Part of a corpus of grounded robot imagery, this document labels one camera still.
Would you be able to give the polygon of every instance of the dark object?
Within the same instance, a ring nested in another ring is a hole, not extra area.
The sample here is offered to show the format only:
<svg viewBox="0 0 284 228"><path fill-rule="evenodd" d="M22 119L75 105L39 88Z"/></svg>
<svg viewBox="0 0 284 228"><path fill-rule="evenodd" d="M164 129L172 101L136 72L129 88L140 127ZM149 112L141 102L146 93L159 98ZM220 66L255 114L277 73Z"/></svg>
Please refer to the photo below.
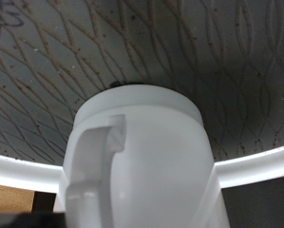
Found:
<svg viewBox="0 0 284 228"><path fill-rule="evenodd" d="M0 228L66 228L65 214L2 214Z"/></svg>
<svg viewBox="0 0 284 228"><path fill-rule="evenodd" d="M222 190L232 228L284 228L284 178Z"/></svg>
<svg viewBox="0 0 284 228"><path fill-rule="evenodd" d="M35 192L32 212L52 212L56 194Z"/></svg>

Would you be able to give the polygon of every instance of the white plastic container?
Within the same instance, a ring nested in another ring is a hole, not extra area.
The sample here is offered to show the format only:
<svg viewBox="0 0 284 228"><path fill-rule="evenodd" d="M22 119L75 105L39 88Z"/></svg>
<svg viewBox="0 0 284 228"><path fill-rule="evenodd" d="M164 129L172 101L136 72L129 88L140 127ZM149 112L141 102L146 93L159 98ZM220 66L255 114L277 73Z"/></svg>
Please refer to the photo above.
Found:
<svg viewBox="0 0 284 228"><path fill-rule="evenodd" d="M157 86L113 88L80 108L57 197L69 228L229 227L198 109Z"/></svg>

